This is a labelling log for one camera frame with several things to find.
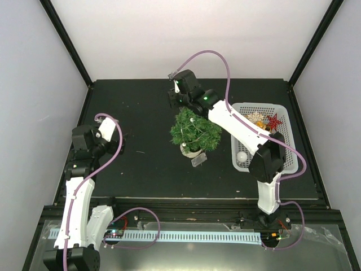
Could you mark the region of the string light with white balls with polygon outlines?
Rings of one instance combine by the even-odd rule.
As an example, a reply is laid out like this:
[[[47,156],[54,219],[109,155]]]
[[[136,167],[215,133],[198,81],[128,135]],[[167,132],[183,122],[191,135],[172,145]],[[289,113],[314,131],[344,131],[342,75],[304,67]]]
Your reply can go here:
[[[205,132],[196,126],[196,115],[192,111],[183,109],[180,112],[180,151],[183,156],[192,159],[192,165],[198,166],[202,159],[197,158],[204,150],[200,147],[200,141]]]

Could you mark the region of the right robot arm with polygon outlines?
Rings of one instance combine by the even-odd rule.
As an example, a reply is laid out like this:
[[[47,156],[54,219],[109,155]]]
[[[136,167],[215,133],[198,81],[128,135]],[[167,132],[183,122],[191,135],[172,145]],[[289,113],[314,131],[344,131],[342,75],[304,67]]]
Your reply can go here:
[[[257,222],[264,228],[277,220],[280,207],[279,181],[285,162],[284,137],[261,129],[235,111],[213,89],[204,90],[189,69],[169,75],[174,88],[168,92],[170,104],[189,109],[229,132],[253,157],[248,170],[257,181],[259,211]]]

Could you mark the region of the red star ornament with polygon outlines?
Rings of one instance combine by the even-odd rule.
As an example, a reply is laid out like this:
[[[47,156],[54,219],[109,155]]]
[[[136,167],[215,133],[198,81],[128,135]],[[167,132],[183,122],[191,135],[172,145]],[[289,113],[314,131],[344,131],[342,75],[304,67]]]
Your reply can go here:
[[[277,131],[278,126],[283,124],[283,122],[278,119],[277,114],[274,114],[273,116],[268,115],[267,119],[268,119],[267,127],[269,127],[271,131],[273,130]]]

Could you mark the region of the small green christmas tree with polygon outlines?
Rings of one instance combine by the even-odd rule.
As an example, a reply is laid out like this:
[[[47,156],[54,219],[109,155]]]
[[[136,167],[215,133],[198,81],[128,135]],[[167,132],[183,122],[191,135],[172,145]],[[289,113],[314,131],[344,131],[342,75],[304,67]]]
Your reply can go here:
[[[204,151],[214,151],[221,140],[222,128],[182,107],[170,128],[171,143],[180,147],[181,153],[195,158]]]

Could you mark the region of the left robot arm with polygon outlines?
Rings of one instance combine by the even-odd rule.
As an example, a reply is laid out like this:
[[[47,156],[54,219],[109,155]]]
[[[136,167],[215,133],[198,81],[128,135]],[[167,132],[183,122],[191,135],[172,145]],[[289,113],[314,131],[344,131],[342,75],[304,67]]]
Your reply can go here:
[[[121,152],[122,140],[114,141],[118,123],[107,117],[100,125],[81,125],[72,130],[73,150],[65,169],[66,199],[60,230],[54,248],[43,254],[48,270],[99,270],[99,247],[108,225],[121,219],[121,211],[102,205],[90,211],[96,174],[103,169],[99,160],[105,154],[114,158]]]

